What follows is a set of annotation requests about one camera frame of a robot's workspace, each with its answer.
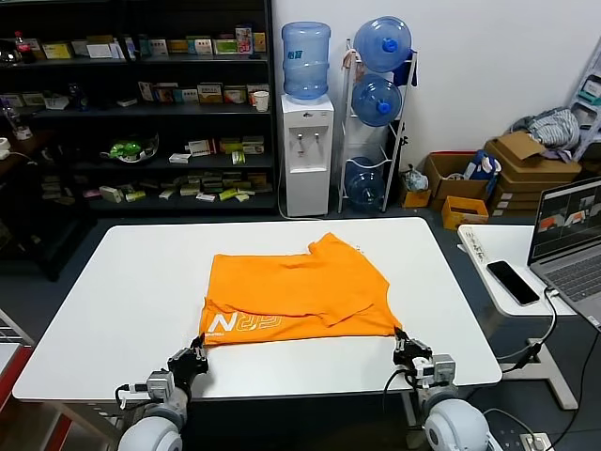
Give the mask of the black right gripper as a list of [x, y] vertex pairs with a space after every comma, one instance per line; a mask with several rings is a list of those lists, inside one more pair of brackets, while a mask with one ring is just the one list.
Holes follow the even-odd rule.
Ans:
[[411, 340], [400, 328], [394, 328], [393, 363], [396, 372], [410, 376], [432, 374], [432, 351], [419, 340]]

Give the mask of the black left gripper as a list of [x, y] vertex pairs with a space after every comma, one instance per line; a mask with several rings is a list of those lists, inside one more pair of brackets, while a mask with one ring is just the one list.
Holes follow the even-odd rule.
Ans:
[[195, 378], [208, 373], [205, 336], [194, 338], [190, 347], [178, 351], [167, 361], [167, 365], [173, 373], [175, 386], [182, 390], [191, 390]]

